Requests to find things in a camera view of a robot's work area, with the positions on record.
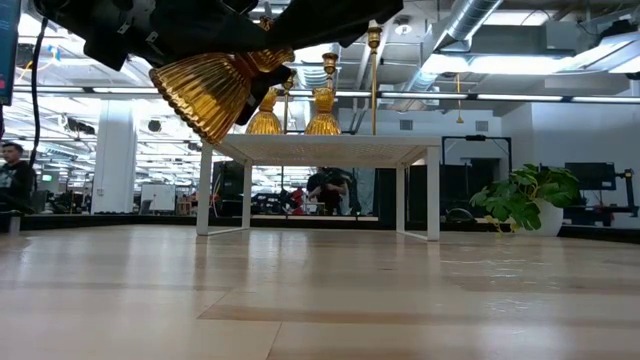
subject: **amber glass vase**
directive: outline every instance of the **amber glass vase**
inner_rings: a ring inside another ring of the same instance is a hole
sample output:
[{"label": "amber glass vase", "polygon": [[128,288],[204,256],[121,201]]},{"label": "amber glass vase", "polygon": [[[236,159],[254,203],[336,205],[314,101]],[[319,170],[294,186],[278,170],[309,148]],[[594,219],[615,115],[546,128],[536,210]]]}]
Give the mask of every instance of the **amber glass vase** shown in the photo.
[{"label": "amber glass vase", "polygon": [[340,135],[340,125],[331,113],[335,99],[333,89],[329,87],[313,89],[313,99],[316,104],[316,115],[311,118],[304,130],[305,135]]},{"label": "amber glass vase", "polygon": [[276,135],[282,133],[280,120],[273,113],[273,107],[277,100],[278,90],[276,88],[270,88],[264,100],[260,103],[259,111],[251,119],[247,127],[247,134]]},{"label": "amber glass vase", "polygon": [[[268,29],[269,22],[261,25]],[[203,139],[218,144],[242,112],[251,79],[294,59],[291,49],[209,53],[152,69],[149,75],[180,118]]]}]

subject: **person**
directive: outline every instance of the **person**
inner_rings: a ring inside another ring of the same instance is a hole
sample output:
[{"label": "person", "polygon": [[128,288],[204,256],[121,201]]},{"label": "person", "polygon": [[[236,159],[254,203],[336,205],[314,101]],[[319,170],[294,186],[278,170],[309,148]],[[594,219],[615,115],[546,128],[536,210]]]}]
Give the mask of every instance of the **person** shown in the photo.
[{"label": "person", "polygon": [[342,215],[340,211],[341,196],[347,193],[347,183],[341,176],[332,176],[326,168],[317,168],[316,174],[307,180],[309,198],[316,198],[324,203],[324,214],[333,215],[334,211]]},{"label": "person", "polygon": [[34,188],[35,174],[29,163],[20,160],[24,149],[15,143],[2,145],[2,157],[6,162],[0,168],[0,193],[28,204]]}]

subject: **shelf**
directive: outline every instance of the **shelf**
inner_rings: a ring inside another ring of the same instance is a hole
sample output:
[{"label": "shelf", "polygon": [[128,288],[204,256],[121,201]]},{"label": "shelf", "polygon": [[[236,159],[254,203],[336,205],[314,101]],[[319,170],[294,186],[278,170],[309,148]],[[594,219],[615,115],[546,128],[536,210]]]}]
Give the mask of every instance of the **shelf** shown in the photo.
[{"label": "shelf", "polygon": [[232,134],[214,149],[253,165],[396,168],[440,146],[439,137]]}]

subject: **white table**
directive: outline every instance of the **white table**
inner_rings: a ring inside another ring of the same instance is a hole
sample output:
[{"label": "white table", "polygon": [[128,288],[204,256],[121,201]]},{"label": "white table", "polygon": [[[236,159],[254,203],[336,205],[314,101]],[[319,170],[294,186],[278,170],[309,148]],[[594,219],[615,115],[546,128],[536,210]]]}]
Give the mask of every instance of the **white table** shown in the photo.
[{"label": "white table", "polygon": [[[204,143],[198,188],[198,235],[249,229],[251,197],[242,203],[242,227],[209,231],[209,196],[213,150],[244,164],[244,193],[251,194],[251,169],[267,166],[327,166],[396,169],[396,231],[424,240],[440,238],[439,137],[227,135],[222,144]],[[419,160],[427,164],[427,236],[405,231],[405,170]]]}]

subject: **white planter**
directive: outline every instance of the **white planter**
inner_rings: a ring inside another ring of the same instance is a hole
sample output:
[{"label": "white planter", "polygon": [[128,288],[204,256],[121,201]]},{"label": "white planter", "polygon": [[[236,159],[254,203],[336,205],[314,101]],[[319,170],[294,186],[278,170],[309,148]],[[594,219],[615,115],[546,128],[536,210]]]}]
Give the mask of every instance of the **white planter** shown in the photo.
[{"label": "white planter", "polygon": [[533,231],[520,229],[518,233],[526,236],[557,236],[562,227],[564,210],[544,200],[536,200],[536,204],[540,209],[540,223],[542,227]]}]

